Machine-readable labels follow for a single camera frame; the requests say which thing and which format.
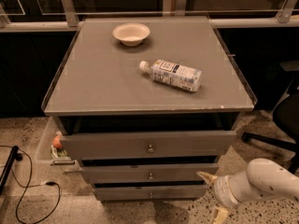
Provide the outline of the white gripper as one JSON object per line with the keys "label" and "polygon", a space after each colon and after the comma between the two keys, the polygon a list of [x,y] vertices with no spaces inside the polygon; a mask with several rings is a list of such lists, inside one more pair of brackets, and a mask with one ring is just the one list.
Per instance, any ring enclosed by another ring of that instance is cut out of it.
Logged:
{"label": "white gripper", "polygon": [[216,200],[221,204],[213,206],[210,224],[223,224],[231,212],[230,208],[235,208],[249,199],[249,181],[245,173],[219,177],[201,171],[196,174],[208,185],[214,184]]}

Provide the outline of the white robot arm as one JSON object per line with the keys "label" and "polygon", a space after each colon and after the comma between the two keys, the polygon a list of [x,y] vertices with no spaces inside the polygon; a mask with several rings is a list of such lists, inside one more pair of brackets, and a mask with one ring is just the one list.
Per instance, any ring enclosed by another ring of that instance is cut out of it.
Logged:
{"label": "white robot arm", "polygon": [[276,197],[299,201],[299,177],[268,159],[250,161],[246,170],[235,175],[196,173],[213,189],[217,204],[211,224],[223,224],[229,212],[248,201],[262,202]]}

